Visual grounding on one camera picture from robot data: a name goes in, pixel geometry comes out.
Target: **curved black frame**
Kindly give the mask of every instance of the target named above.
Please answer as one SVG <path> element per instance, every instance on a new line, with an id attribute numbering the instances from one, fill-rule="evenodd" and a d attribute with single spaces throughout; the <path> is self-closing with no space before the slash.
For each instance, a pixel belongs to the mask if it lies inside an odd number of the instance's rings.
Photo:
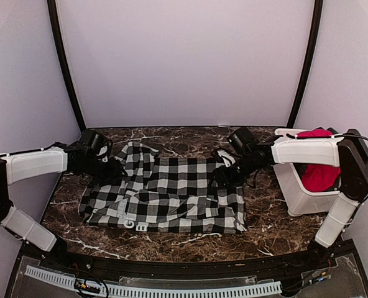
<path id="1" fill-rule="evenodd" d="M 310 75 L 311 64 L 313 62 L 316 39 L 318 37 L 318 31 L 320 28 L 321 15 L 322 15 L 322 5 L 323 0 L 315 0 L 313 18 L 311 21 L 310 36 L 308 37 L 308 44 L 306 49 L 306 55 L 303 63 L 303 69 L 301 71 L 300 80 L 297 87 L 297 92 L 295 100 L 290 111 L 287 126 L 288 128 L 293 128 L 295 125 L 298 112 L 300 110 L 301 102 L 303 100 L 304 92 L 306 89 L 308 77 Z M 58 21 L 58 12 L 55 0 L 47 0 L 48 13 L 50 15 L 50 22 L 52 25 L 55 48 L 57 49 L 58 60 L 60 61 L 61 71 L 64 77 L 65 86 L 67 87 L 67 92 L 70 98 L 73 112 L 76 117 L 76 122 L 81 131 L 86 129 L 85 120 L 80 110 L 78 98 L 75 93 L 75 88 L 73 87 L 73 81 L 68 66 L 67 56 L 65 55 L 64 44 L 61 35 L 60 23 Z"/>
<path id="2" fill-rule="evenodd" d="M 61 72 L 64 77 L 65 87 L 67 88 L 68 96 L 70 98 L 76 122 L 78 123 L 79 129 L 82 132 L 86 129 L 86 124 L 85 120 L 83 119 L 82 112 L 80 111 L 78 98 L 76 96 L 75 88 L 73 87 L 73 81 L 68 66 L 67 56 L 65 55 L 65 49 L 61 35 L 60 22 L 58 21 L 57 5 L 55 3 L 55 0 L 47 0 L 47 6 L 48 6 L 48 14 L 50 16 L 50 23 L 52 25 L 54 44 L 57 50 Z"/>
<path id="3" fill-rule="evenodd" d="M 146 278 L 146 279 L 220 279 L 220 278 L 243 278 L 246 276 L 256 276 L 258 281 L 273 279 L 281 281 L 283 287 L 287 287 L 301 280 L 301 274 L 308 271 L 306 268 L 298 266 L 284 266 L 284 264 L 299 264 L 303 260 L 306 251 L 289 253 L 287 255 L 269 256 L 257 259 L 244 259 L 237 261 L 220 262 L 200 262 L 200 263 L 163 263 L 149 261 L 126 261 L 111 258 L 101 258 L 96 256 L 81 255 L 78 253 L 68 253 L 71 262 L 75 262 L 82 270 L 92 272 L 101 279 L 109 281 L 119 281 L 121 277 Z M 331 265 L 335 266 L 335 258 L 352 254 L 362 278 L 362 283 L 368 297 L 368 280 L 361 263 L 354 242 L 350 240 L 340 241 L 334 247 L 334 257 L 330 258 Z M 16 280 L 17 271 L 23 256 L 28 256 L 40 260 L 40 265 L 46 268 L 62 270 L 54 262 L 44 259 L 44 251 L 32 244 L 21 246 L 20 252 L 14 263 L 9 284 L 6 289 L 5 298 L 10 298 L 12 288 Z M 319 268 L 328 267 L 326 262 Z M 86 275 L 78 273 L 80 278 Z"/>
<path id="4" fill-rule="evenodd" d="M 315 0 L 313 19 L 311 21 L 310 36 L 308 37 L 308 45 L 306 50 L 306 56 L 304 58 L 303 69 L 301 70 L 300 80 L 298 82 L 297 92 L 295 100 L 290 111 L 288 123 L 286 127 L 292 129 L 295 125 L 298 111 L 300 110 L 301 102 L 303 100 L 304 91 L 306 89 L 308 76 L 310 75 L 311 64 L 313 62 L 316 39 L 318 37 L 318 31 L 320 29 L 321 15 L 322 15 L 323 0 Z"/>

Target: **white cable tray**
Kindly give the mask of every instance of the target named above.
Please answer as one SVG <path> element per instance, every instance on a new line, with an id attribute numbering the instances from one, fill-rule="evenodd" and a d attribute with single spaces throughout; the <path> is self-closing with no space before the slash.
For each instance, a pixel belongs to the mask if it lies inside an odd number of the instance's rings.
<path id="1" fill-rule="evenodd" d="M 75 283 L 75 277 L 72 274 L 55 273 L 46 269 L 28 265 L 25 275 L 56 287 L 61 287 L 70 291 L 76 291 L 73 287 Z M 88 281 L 87 285 L 97 287 L 98 289 L 101 288 L 99 297 L 106 296 L 104 286 L 100 287 L 96 282 L 93 281 Z M 256 284 L 253 286 L 199 290 L 147 289 L 139 287 L 124 287 L 108 283 L 106 283 L 106 285 L 109 289 L 110 298 L 251 298 L 282 293 L 280 281 Z"/>

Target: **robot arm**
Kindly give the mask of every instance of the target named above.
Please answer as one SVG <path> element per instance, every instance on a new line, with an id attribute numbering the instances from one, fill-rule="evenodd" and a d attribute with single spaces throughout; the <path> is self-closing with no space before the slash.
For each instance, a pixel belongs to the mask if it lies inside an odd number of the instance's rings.
<path id="1" fill-rule="evenodd" d="M 93 183 L 111 184 L 127 176 L 120 162 L 109 158 L 112 142 L 92 130 L 85 130 L 78 142 L 55 143 L 23 153 L 0 155 L 0 225 L 44 251 L 51 251 L 57 237 L 9 199 L 8 185 L 49 173 L 86 173 Z"/>
<path id="2" fill-rule="evenodd" d="M 308 263 L 315 267 L 323 255 L 330 255 L 331 246 L 349 223 L 368 195 L 368 148 L 357 130 L 332 137 L 297 137 L 302 130 L 288 135 L 275 135 L 258 142 L 245 128 L 228 137 L 242 157 L 231 166 L 215 170 L 218 187 L 239 186 L 257 169 L 279 163 L 313 163 L 341 167 L 340 193 L 325 221 L 310 242 Z"/>

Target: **black metal frame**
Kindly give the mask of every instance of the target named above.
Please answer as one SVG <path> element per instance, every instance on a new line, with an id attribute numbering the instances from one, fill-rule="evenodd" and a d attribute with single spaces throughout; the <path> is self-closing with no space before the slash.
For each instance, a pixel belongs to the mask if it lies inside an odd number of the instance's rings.
<path id="1" fill-rule="evenodd" d="M 78 98 L 76 96 L 75 88 L 73 87 L 73 81 L 68 66 L 67 56 L 65 55 L 64 44 L 61 35 L 60 23 L 58 21 L 58 11 L 55 0 L 47 0 L 48 14 L 50 16 L 50 23 L 52 25 L 53 37 L 55 48 L 57 50 L 58 60 L 60 61 L 61 72 L 64 77 L 65 87 L 67 88 L 68 96 L 70 98 L 73 113 L 78 123 L 80 131 L 86 129 L 85 120 L 83 119 L 82 112 L 80 111 L 80 106 Z"/>
<path id="2" fill-rule="evenodd" d="M 303 69 L 301 70 L 300 80 L 298 82 L 295 100 L 290 111 L 287 127 L 292 129 L 295 125 L 298 111 L 300 110 L 301 102 L 303 100 L 304 91 L 306 89 L 308 76 L 310 75 L 311 64 L 313 62 L 314 51 L 316 46 L 316 39 L 320 29 L 321 15 L 322 15 L 323 0 L 315 0 L 313 20 L 311 21 L 310 36 L 308 37 L 308 45 L 306 56 L 304 58 Z"/>

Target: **white wall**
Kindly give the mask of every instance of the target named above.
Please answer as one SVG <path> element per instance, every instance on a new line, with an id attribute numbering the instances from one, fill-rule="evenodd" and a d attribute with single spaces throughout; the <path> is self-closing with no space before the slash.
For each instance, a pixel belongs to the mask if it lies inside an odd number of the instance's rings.
<path id="1" fill-rule="evenodd" d="M 368 0 L 325 0 L 311 75 L 297 127 L 332 126 L 368 137 Z M 368 276 L 368 201 L 345 234 Z"/>
<path id="2" fill-rule="evenodd" d="M 286 125 L 313 3 L 58 1 L 87 126 Z"/>
<path id="3" fill-rule="evenodd" d="M 0 152 L 45 147 L 79 136 L 53 43 L 47 3 L 0 0 Z M 9 188 L 22 210 L 40 219 L 57 175 Z M 20 242 L 0 228 L 0 297 Z"/>

